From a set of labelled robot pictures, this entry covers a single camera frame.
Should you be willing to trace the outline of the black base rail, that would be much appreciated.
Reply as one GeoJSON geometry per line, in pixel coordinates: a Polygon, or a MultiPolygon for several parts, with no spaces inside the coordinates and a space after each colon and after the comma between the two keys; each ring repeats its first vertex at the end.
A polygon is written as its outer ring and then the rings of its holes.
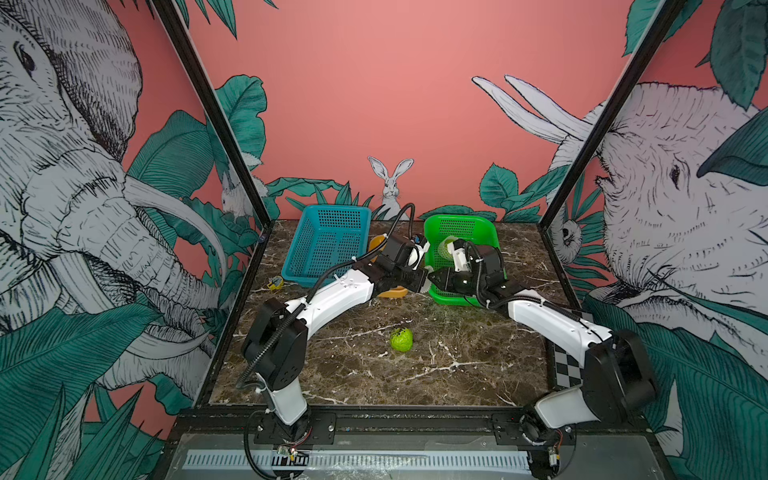
{"type": "Polygon", "coordinates": [[[533,450],[523,434],[520,407],[350,406],[312,405],[294,426],[285,426],[264,406],[214,405],[186,409],[169,435],[174,442],[185,434],[251,434],[253,442],[277,446],[339,445],[343,435],[489,436],[500,446],[533,450]]]}

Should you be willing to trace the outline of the bright green plastic basket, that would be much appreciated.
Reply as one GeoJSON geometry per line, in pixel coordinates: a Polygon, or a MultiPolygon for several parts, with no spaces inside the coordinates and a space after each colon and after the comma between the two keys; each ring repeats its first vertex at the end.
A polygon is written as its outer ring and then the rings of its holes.
{"type": "Polygon", "coordinates": [[[486,307],[502,299],[507,276],[496,228],[490,221],[477,216],[439,214],[425,221],[424,234],[430,243],[424,260],[430,273],[445,267],[454,268],[453,260],[444,260],[437,255],[438,244],[449,235],[466,242],[471,269],[479,269],[475,294],[442,292],[429,281],[429,293],[435,302],[486,307]]]}

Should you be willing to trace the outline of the black white checkerboard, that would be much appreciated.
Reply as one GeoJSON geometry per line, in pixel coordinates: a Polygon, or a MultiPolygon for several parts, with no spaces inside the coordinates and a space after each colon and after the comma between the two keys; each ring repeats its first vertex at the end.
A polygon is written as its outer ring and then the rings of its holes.
{"type": "Polygon", "coordinates": [[[578,361],[550,340],[546,341],[547,369],[550,386],[555,390],[582,384],[582,369],[578,361]]]}

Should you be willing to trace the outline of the teal plastic basket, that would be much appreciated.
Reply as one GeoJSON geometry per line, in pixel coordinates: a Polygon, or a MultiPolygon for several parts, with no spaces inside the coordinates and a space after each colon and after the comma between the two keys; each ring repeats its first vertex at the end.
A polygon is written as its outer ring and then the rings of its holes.
{"type": "Polygon", "coordinates": [[[365,254],[371,215],[359,206],[306,207],[281,271],[283,279],[310,288],[330,267],[365,254]]]}

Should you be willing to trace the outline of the small yellow blue object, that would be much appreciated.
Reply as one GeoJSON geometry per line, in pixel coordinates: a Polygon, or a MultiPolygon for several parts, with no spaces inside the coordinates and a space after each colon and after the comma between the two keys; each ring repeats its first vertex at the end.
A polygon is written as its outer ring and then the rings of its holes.
{"type": "Polygon", "coordinates": [[[283,277],[275,276],[269,280],[267,284],[267,288],[269,291],[279,291],[284,288],[284,285],[285,285],[285,280],[283,279],[283,277]]]}

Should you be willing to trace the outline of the yellow plastic tub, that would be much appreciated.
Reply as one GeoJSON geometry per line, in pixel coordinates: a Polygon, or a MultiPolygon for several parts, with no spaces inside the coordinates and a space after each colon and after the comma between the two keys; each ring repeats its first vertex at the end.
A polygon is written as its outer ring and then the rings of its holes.
{"type": "MultiPolygon", "coordinates": [[[[372,251],[374,248],[378,247],[380,244],[384,242],[386,239],[384,234],[376,235],[374,236],[368,244],[368,250],[372,251]]],[[[379,298],[382,299],[399,299],[403,298],[408,294],[408,290],[404,287],[398,286],[395,288],[392,288],[388,291],[382,292],[378,295],[379,298]]]]}

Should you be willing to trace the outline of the black left frame post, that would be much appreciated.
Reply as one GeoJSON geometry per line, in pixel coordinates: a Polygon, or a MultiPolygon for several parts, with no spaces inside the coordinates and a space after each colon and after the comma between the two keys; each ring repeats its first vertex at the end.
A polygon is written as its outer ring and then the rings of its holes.
{"type": "Polygon", "coordinates": [[[151,2],[184,70],[199,98],[204,112],[214,128],[227,159],[232,164],[238,179],[248,197],[261,225],[270,230],[273,224],[259,195],[250,171],[247,169],[242,151],[231,125],[224,114],[216,92],[183,24],[178,6],[174,1],[153,0],[151,2]]]}

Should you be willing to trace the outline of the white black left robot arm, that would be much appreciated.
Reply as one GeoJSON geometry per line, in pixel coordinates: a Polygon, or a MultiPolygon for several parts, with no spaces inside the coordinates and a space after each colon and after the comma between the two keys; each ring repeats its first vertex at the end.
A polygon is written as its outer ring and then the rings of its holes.
{"type": "Polygon", "coordinates": [[[405,236],[395,232],[405,215],[415,213],[406,204],[395,216],[385,239],[376,248],[330,267],[308,293],[296,300],[266,301],[258,310],[243,343],[247,367],[236,387],[254,390],[267,403],[267,412],[286,427],[304,420],[308,405],[299,383],[312,336],[348,310],[396,287],[418,292],[427,272],[420,267],[429,250],[413,236],[408,220],[405,236]]]}

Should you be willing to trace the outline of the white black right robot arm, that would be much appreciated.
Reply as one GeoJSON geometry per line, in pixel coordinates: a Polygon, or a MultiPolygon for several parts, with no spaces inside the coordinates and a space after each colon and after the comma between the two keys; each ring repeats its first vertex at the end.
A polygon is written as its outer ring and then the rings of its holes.
{"type": "Polygon", "coordinates": [[[474,298],[481,307],[527,326],[565,351],[582,371],[581,383],[549,393],[526,408],[521,430],[543,442],[556,430],[581,423],[620,424],[658,398],[646,347],[630,330],[594,324],[508,278],[500,250],[449,238],[437,248],[452,262],[436,269],[438,289],[474,298]]]}

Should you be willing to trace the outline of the black right frame post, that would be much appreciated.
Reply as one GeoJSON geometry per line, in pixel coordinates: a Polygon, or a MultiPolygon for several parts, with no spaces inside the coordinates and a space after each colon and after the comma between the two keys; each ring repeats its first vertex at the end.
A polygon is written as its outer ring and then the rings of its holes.
{"type": "Polygon", "coordinates": [[[552,204],[537,224],[540,232],[544,232],[553,223],[568,195],[584,173],[591,159],[595,156],[597,148],[607,135],[634,86],[640,80],[640,77],[685,5],[685,0],[668,0],[661,1],[657,6],[650,19],[650,23],[646,26],[640,38],[639,45],[631,56],[610,97],[607,99],[601,115],[598,117],[576,159],[569,168],[563,183],[556,192],[552,204]]]}

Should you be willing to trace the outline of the green custard apple back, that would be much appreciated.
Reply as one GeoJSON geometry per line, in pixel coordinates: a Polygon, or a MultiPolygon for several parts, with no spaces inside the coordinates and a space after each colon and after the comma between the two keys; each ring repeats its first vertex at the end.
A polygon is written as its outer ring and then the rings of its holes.
{"type": "Polygon", "coordinates": [[[413,348],[413,333],[408,328],[397,329],[390,335],[390,345],[398,352],[409,352],[413,348]]]}

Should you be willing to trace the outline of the black frame post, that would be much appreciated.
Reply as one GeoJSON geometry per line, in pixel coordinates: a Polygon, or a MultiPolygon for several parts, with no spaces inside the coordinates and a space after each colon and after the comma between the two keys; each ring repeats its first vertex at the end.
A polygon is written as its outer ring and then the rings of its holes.
{"type": "Polygon", "coordinates": [[[657,6],[650,19],[650,23],[646,26],[640,38],[639,45],[631,56],[610,97],[607,99],[601,115],[598,117],[576,159],[569,168],[563,183],[556,192],[552,204],[537,224],[540,232],[544,232],[553,223],[568,195],[584,173],[591,159],[595,156],[597,148],[607,135],[634,86],[640,80],[640,77],[685,5],[685,0],[668,0],[661,1],[657,6]]]}
{"type": "Polygon", "coordinates": [[[216,92],[183,24],[178,6],[174,1],[153,0],[151,2],[184,70],[199,98],[204,112],[214,128],[227,159],[232,164],[238,179],[248,197],[261,225],[270,230],[273,224],[259,195],[250,171],[247,169],[242,151],[231,125],[224,114],[216,92]]]}

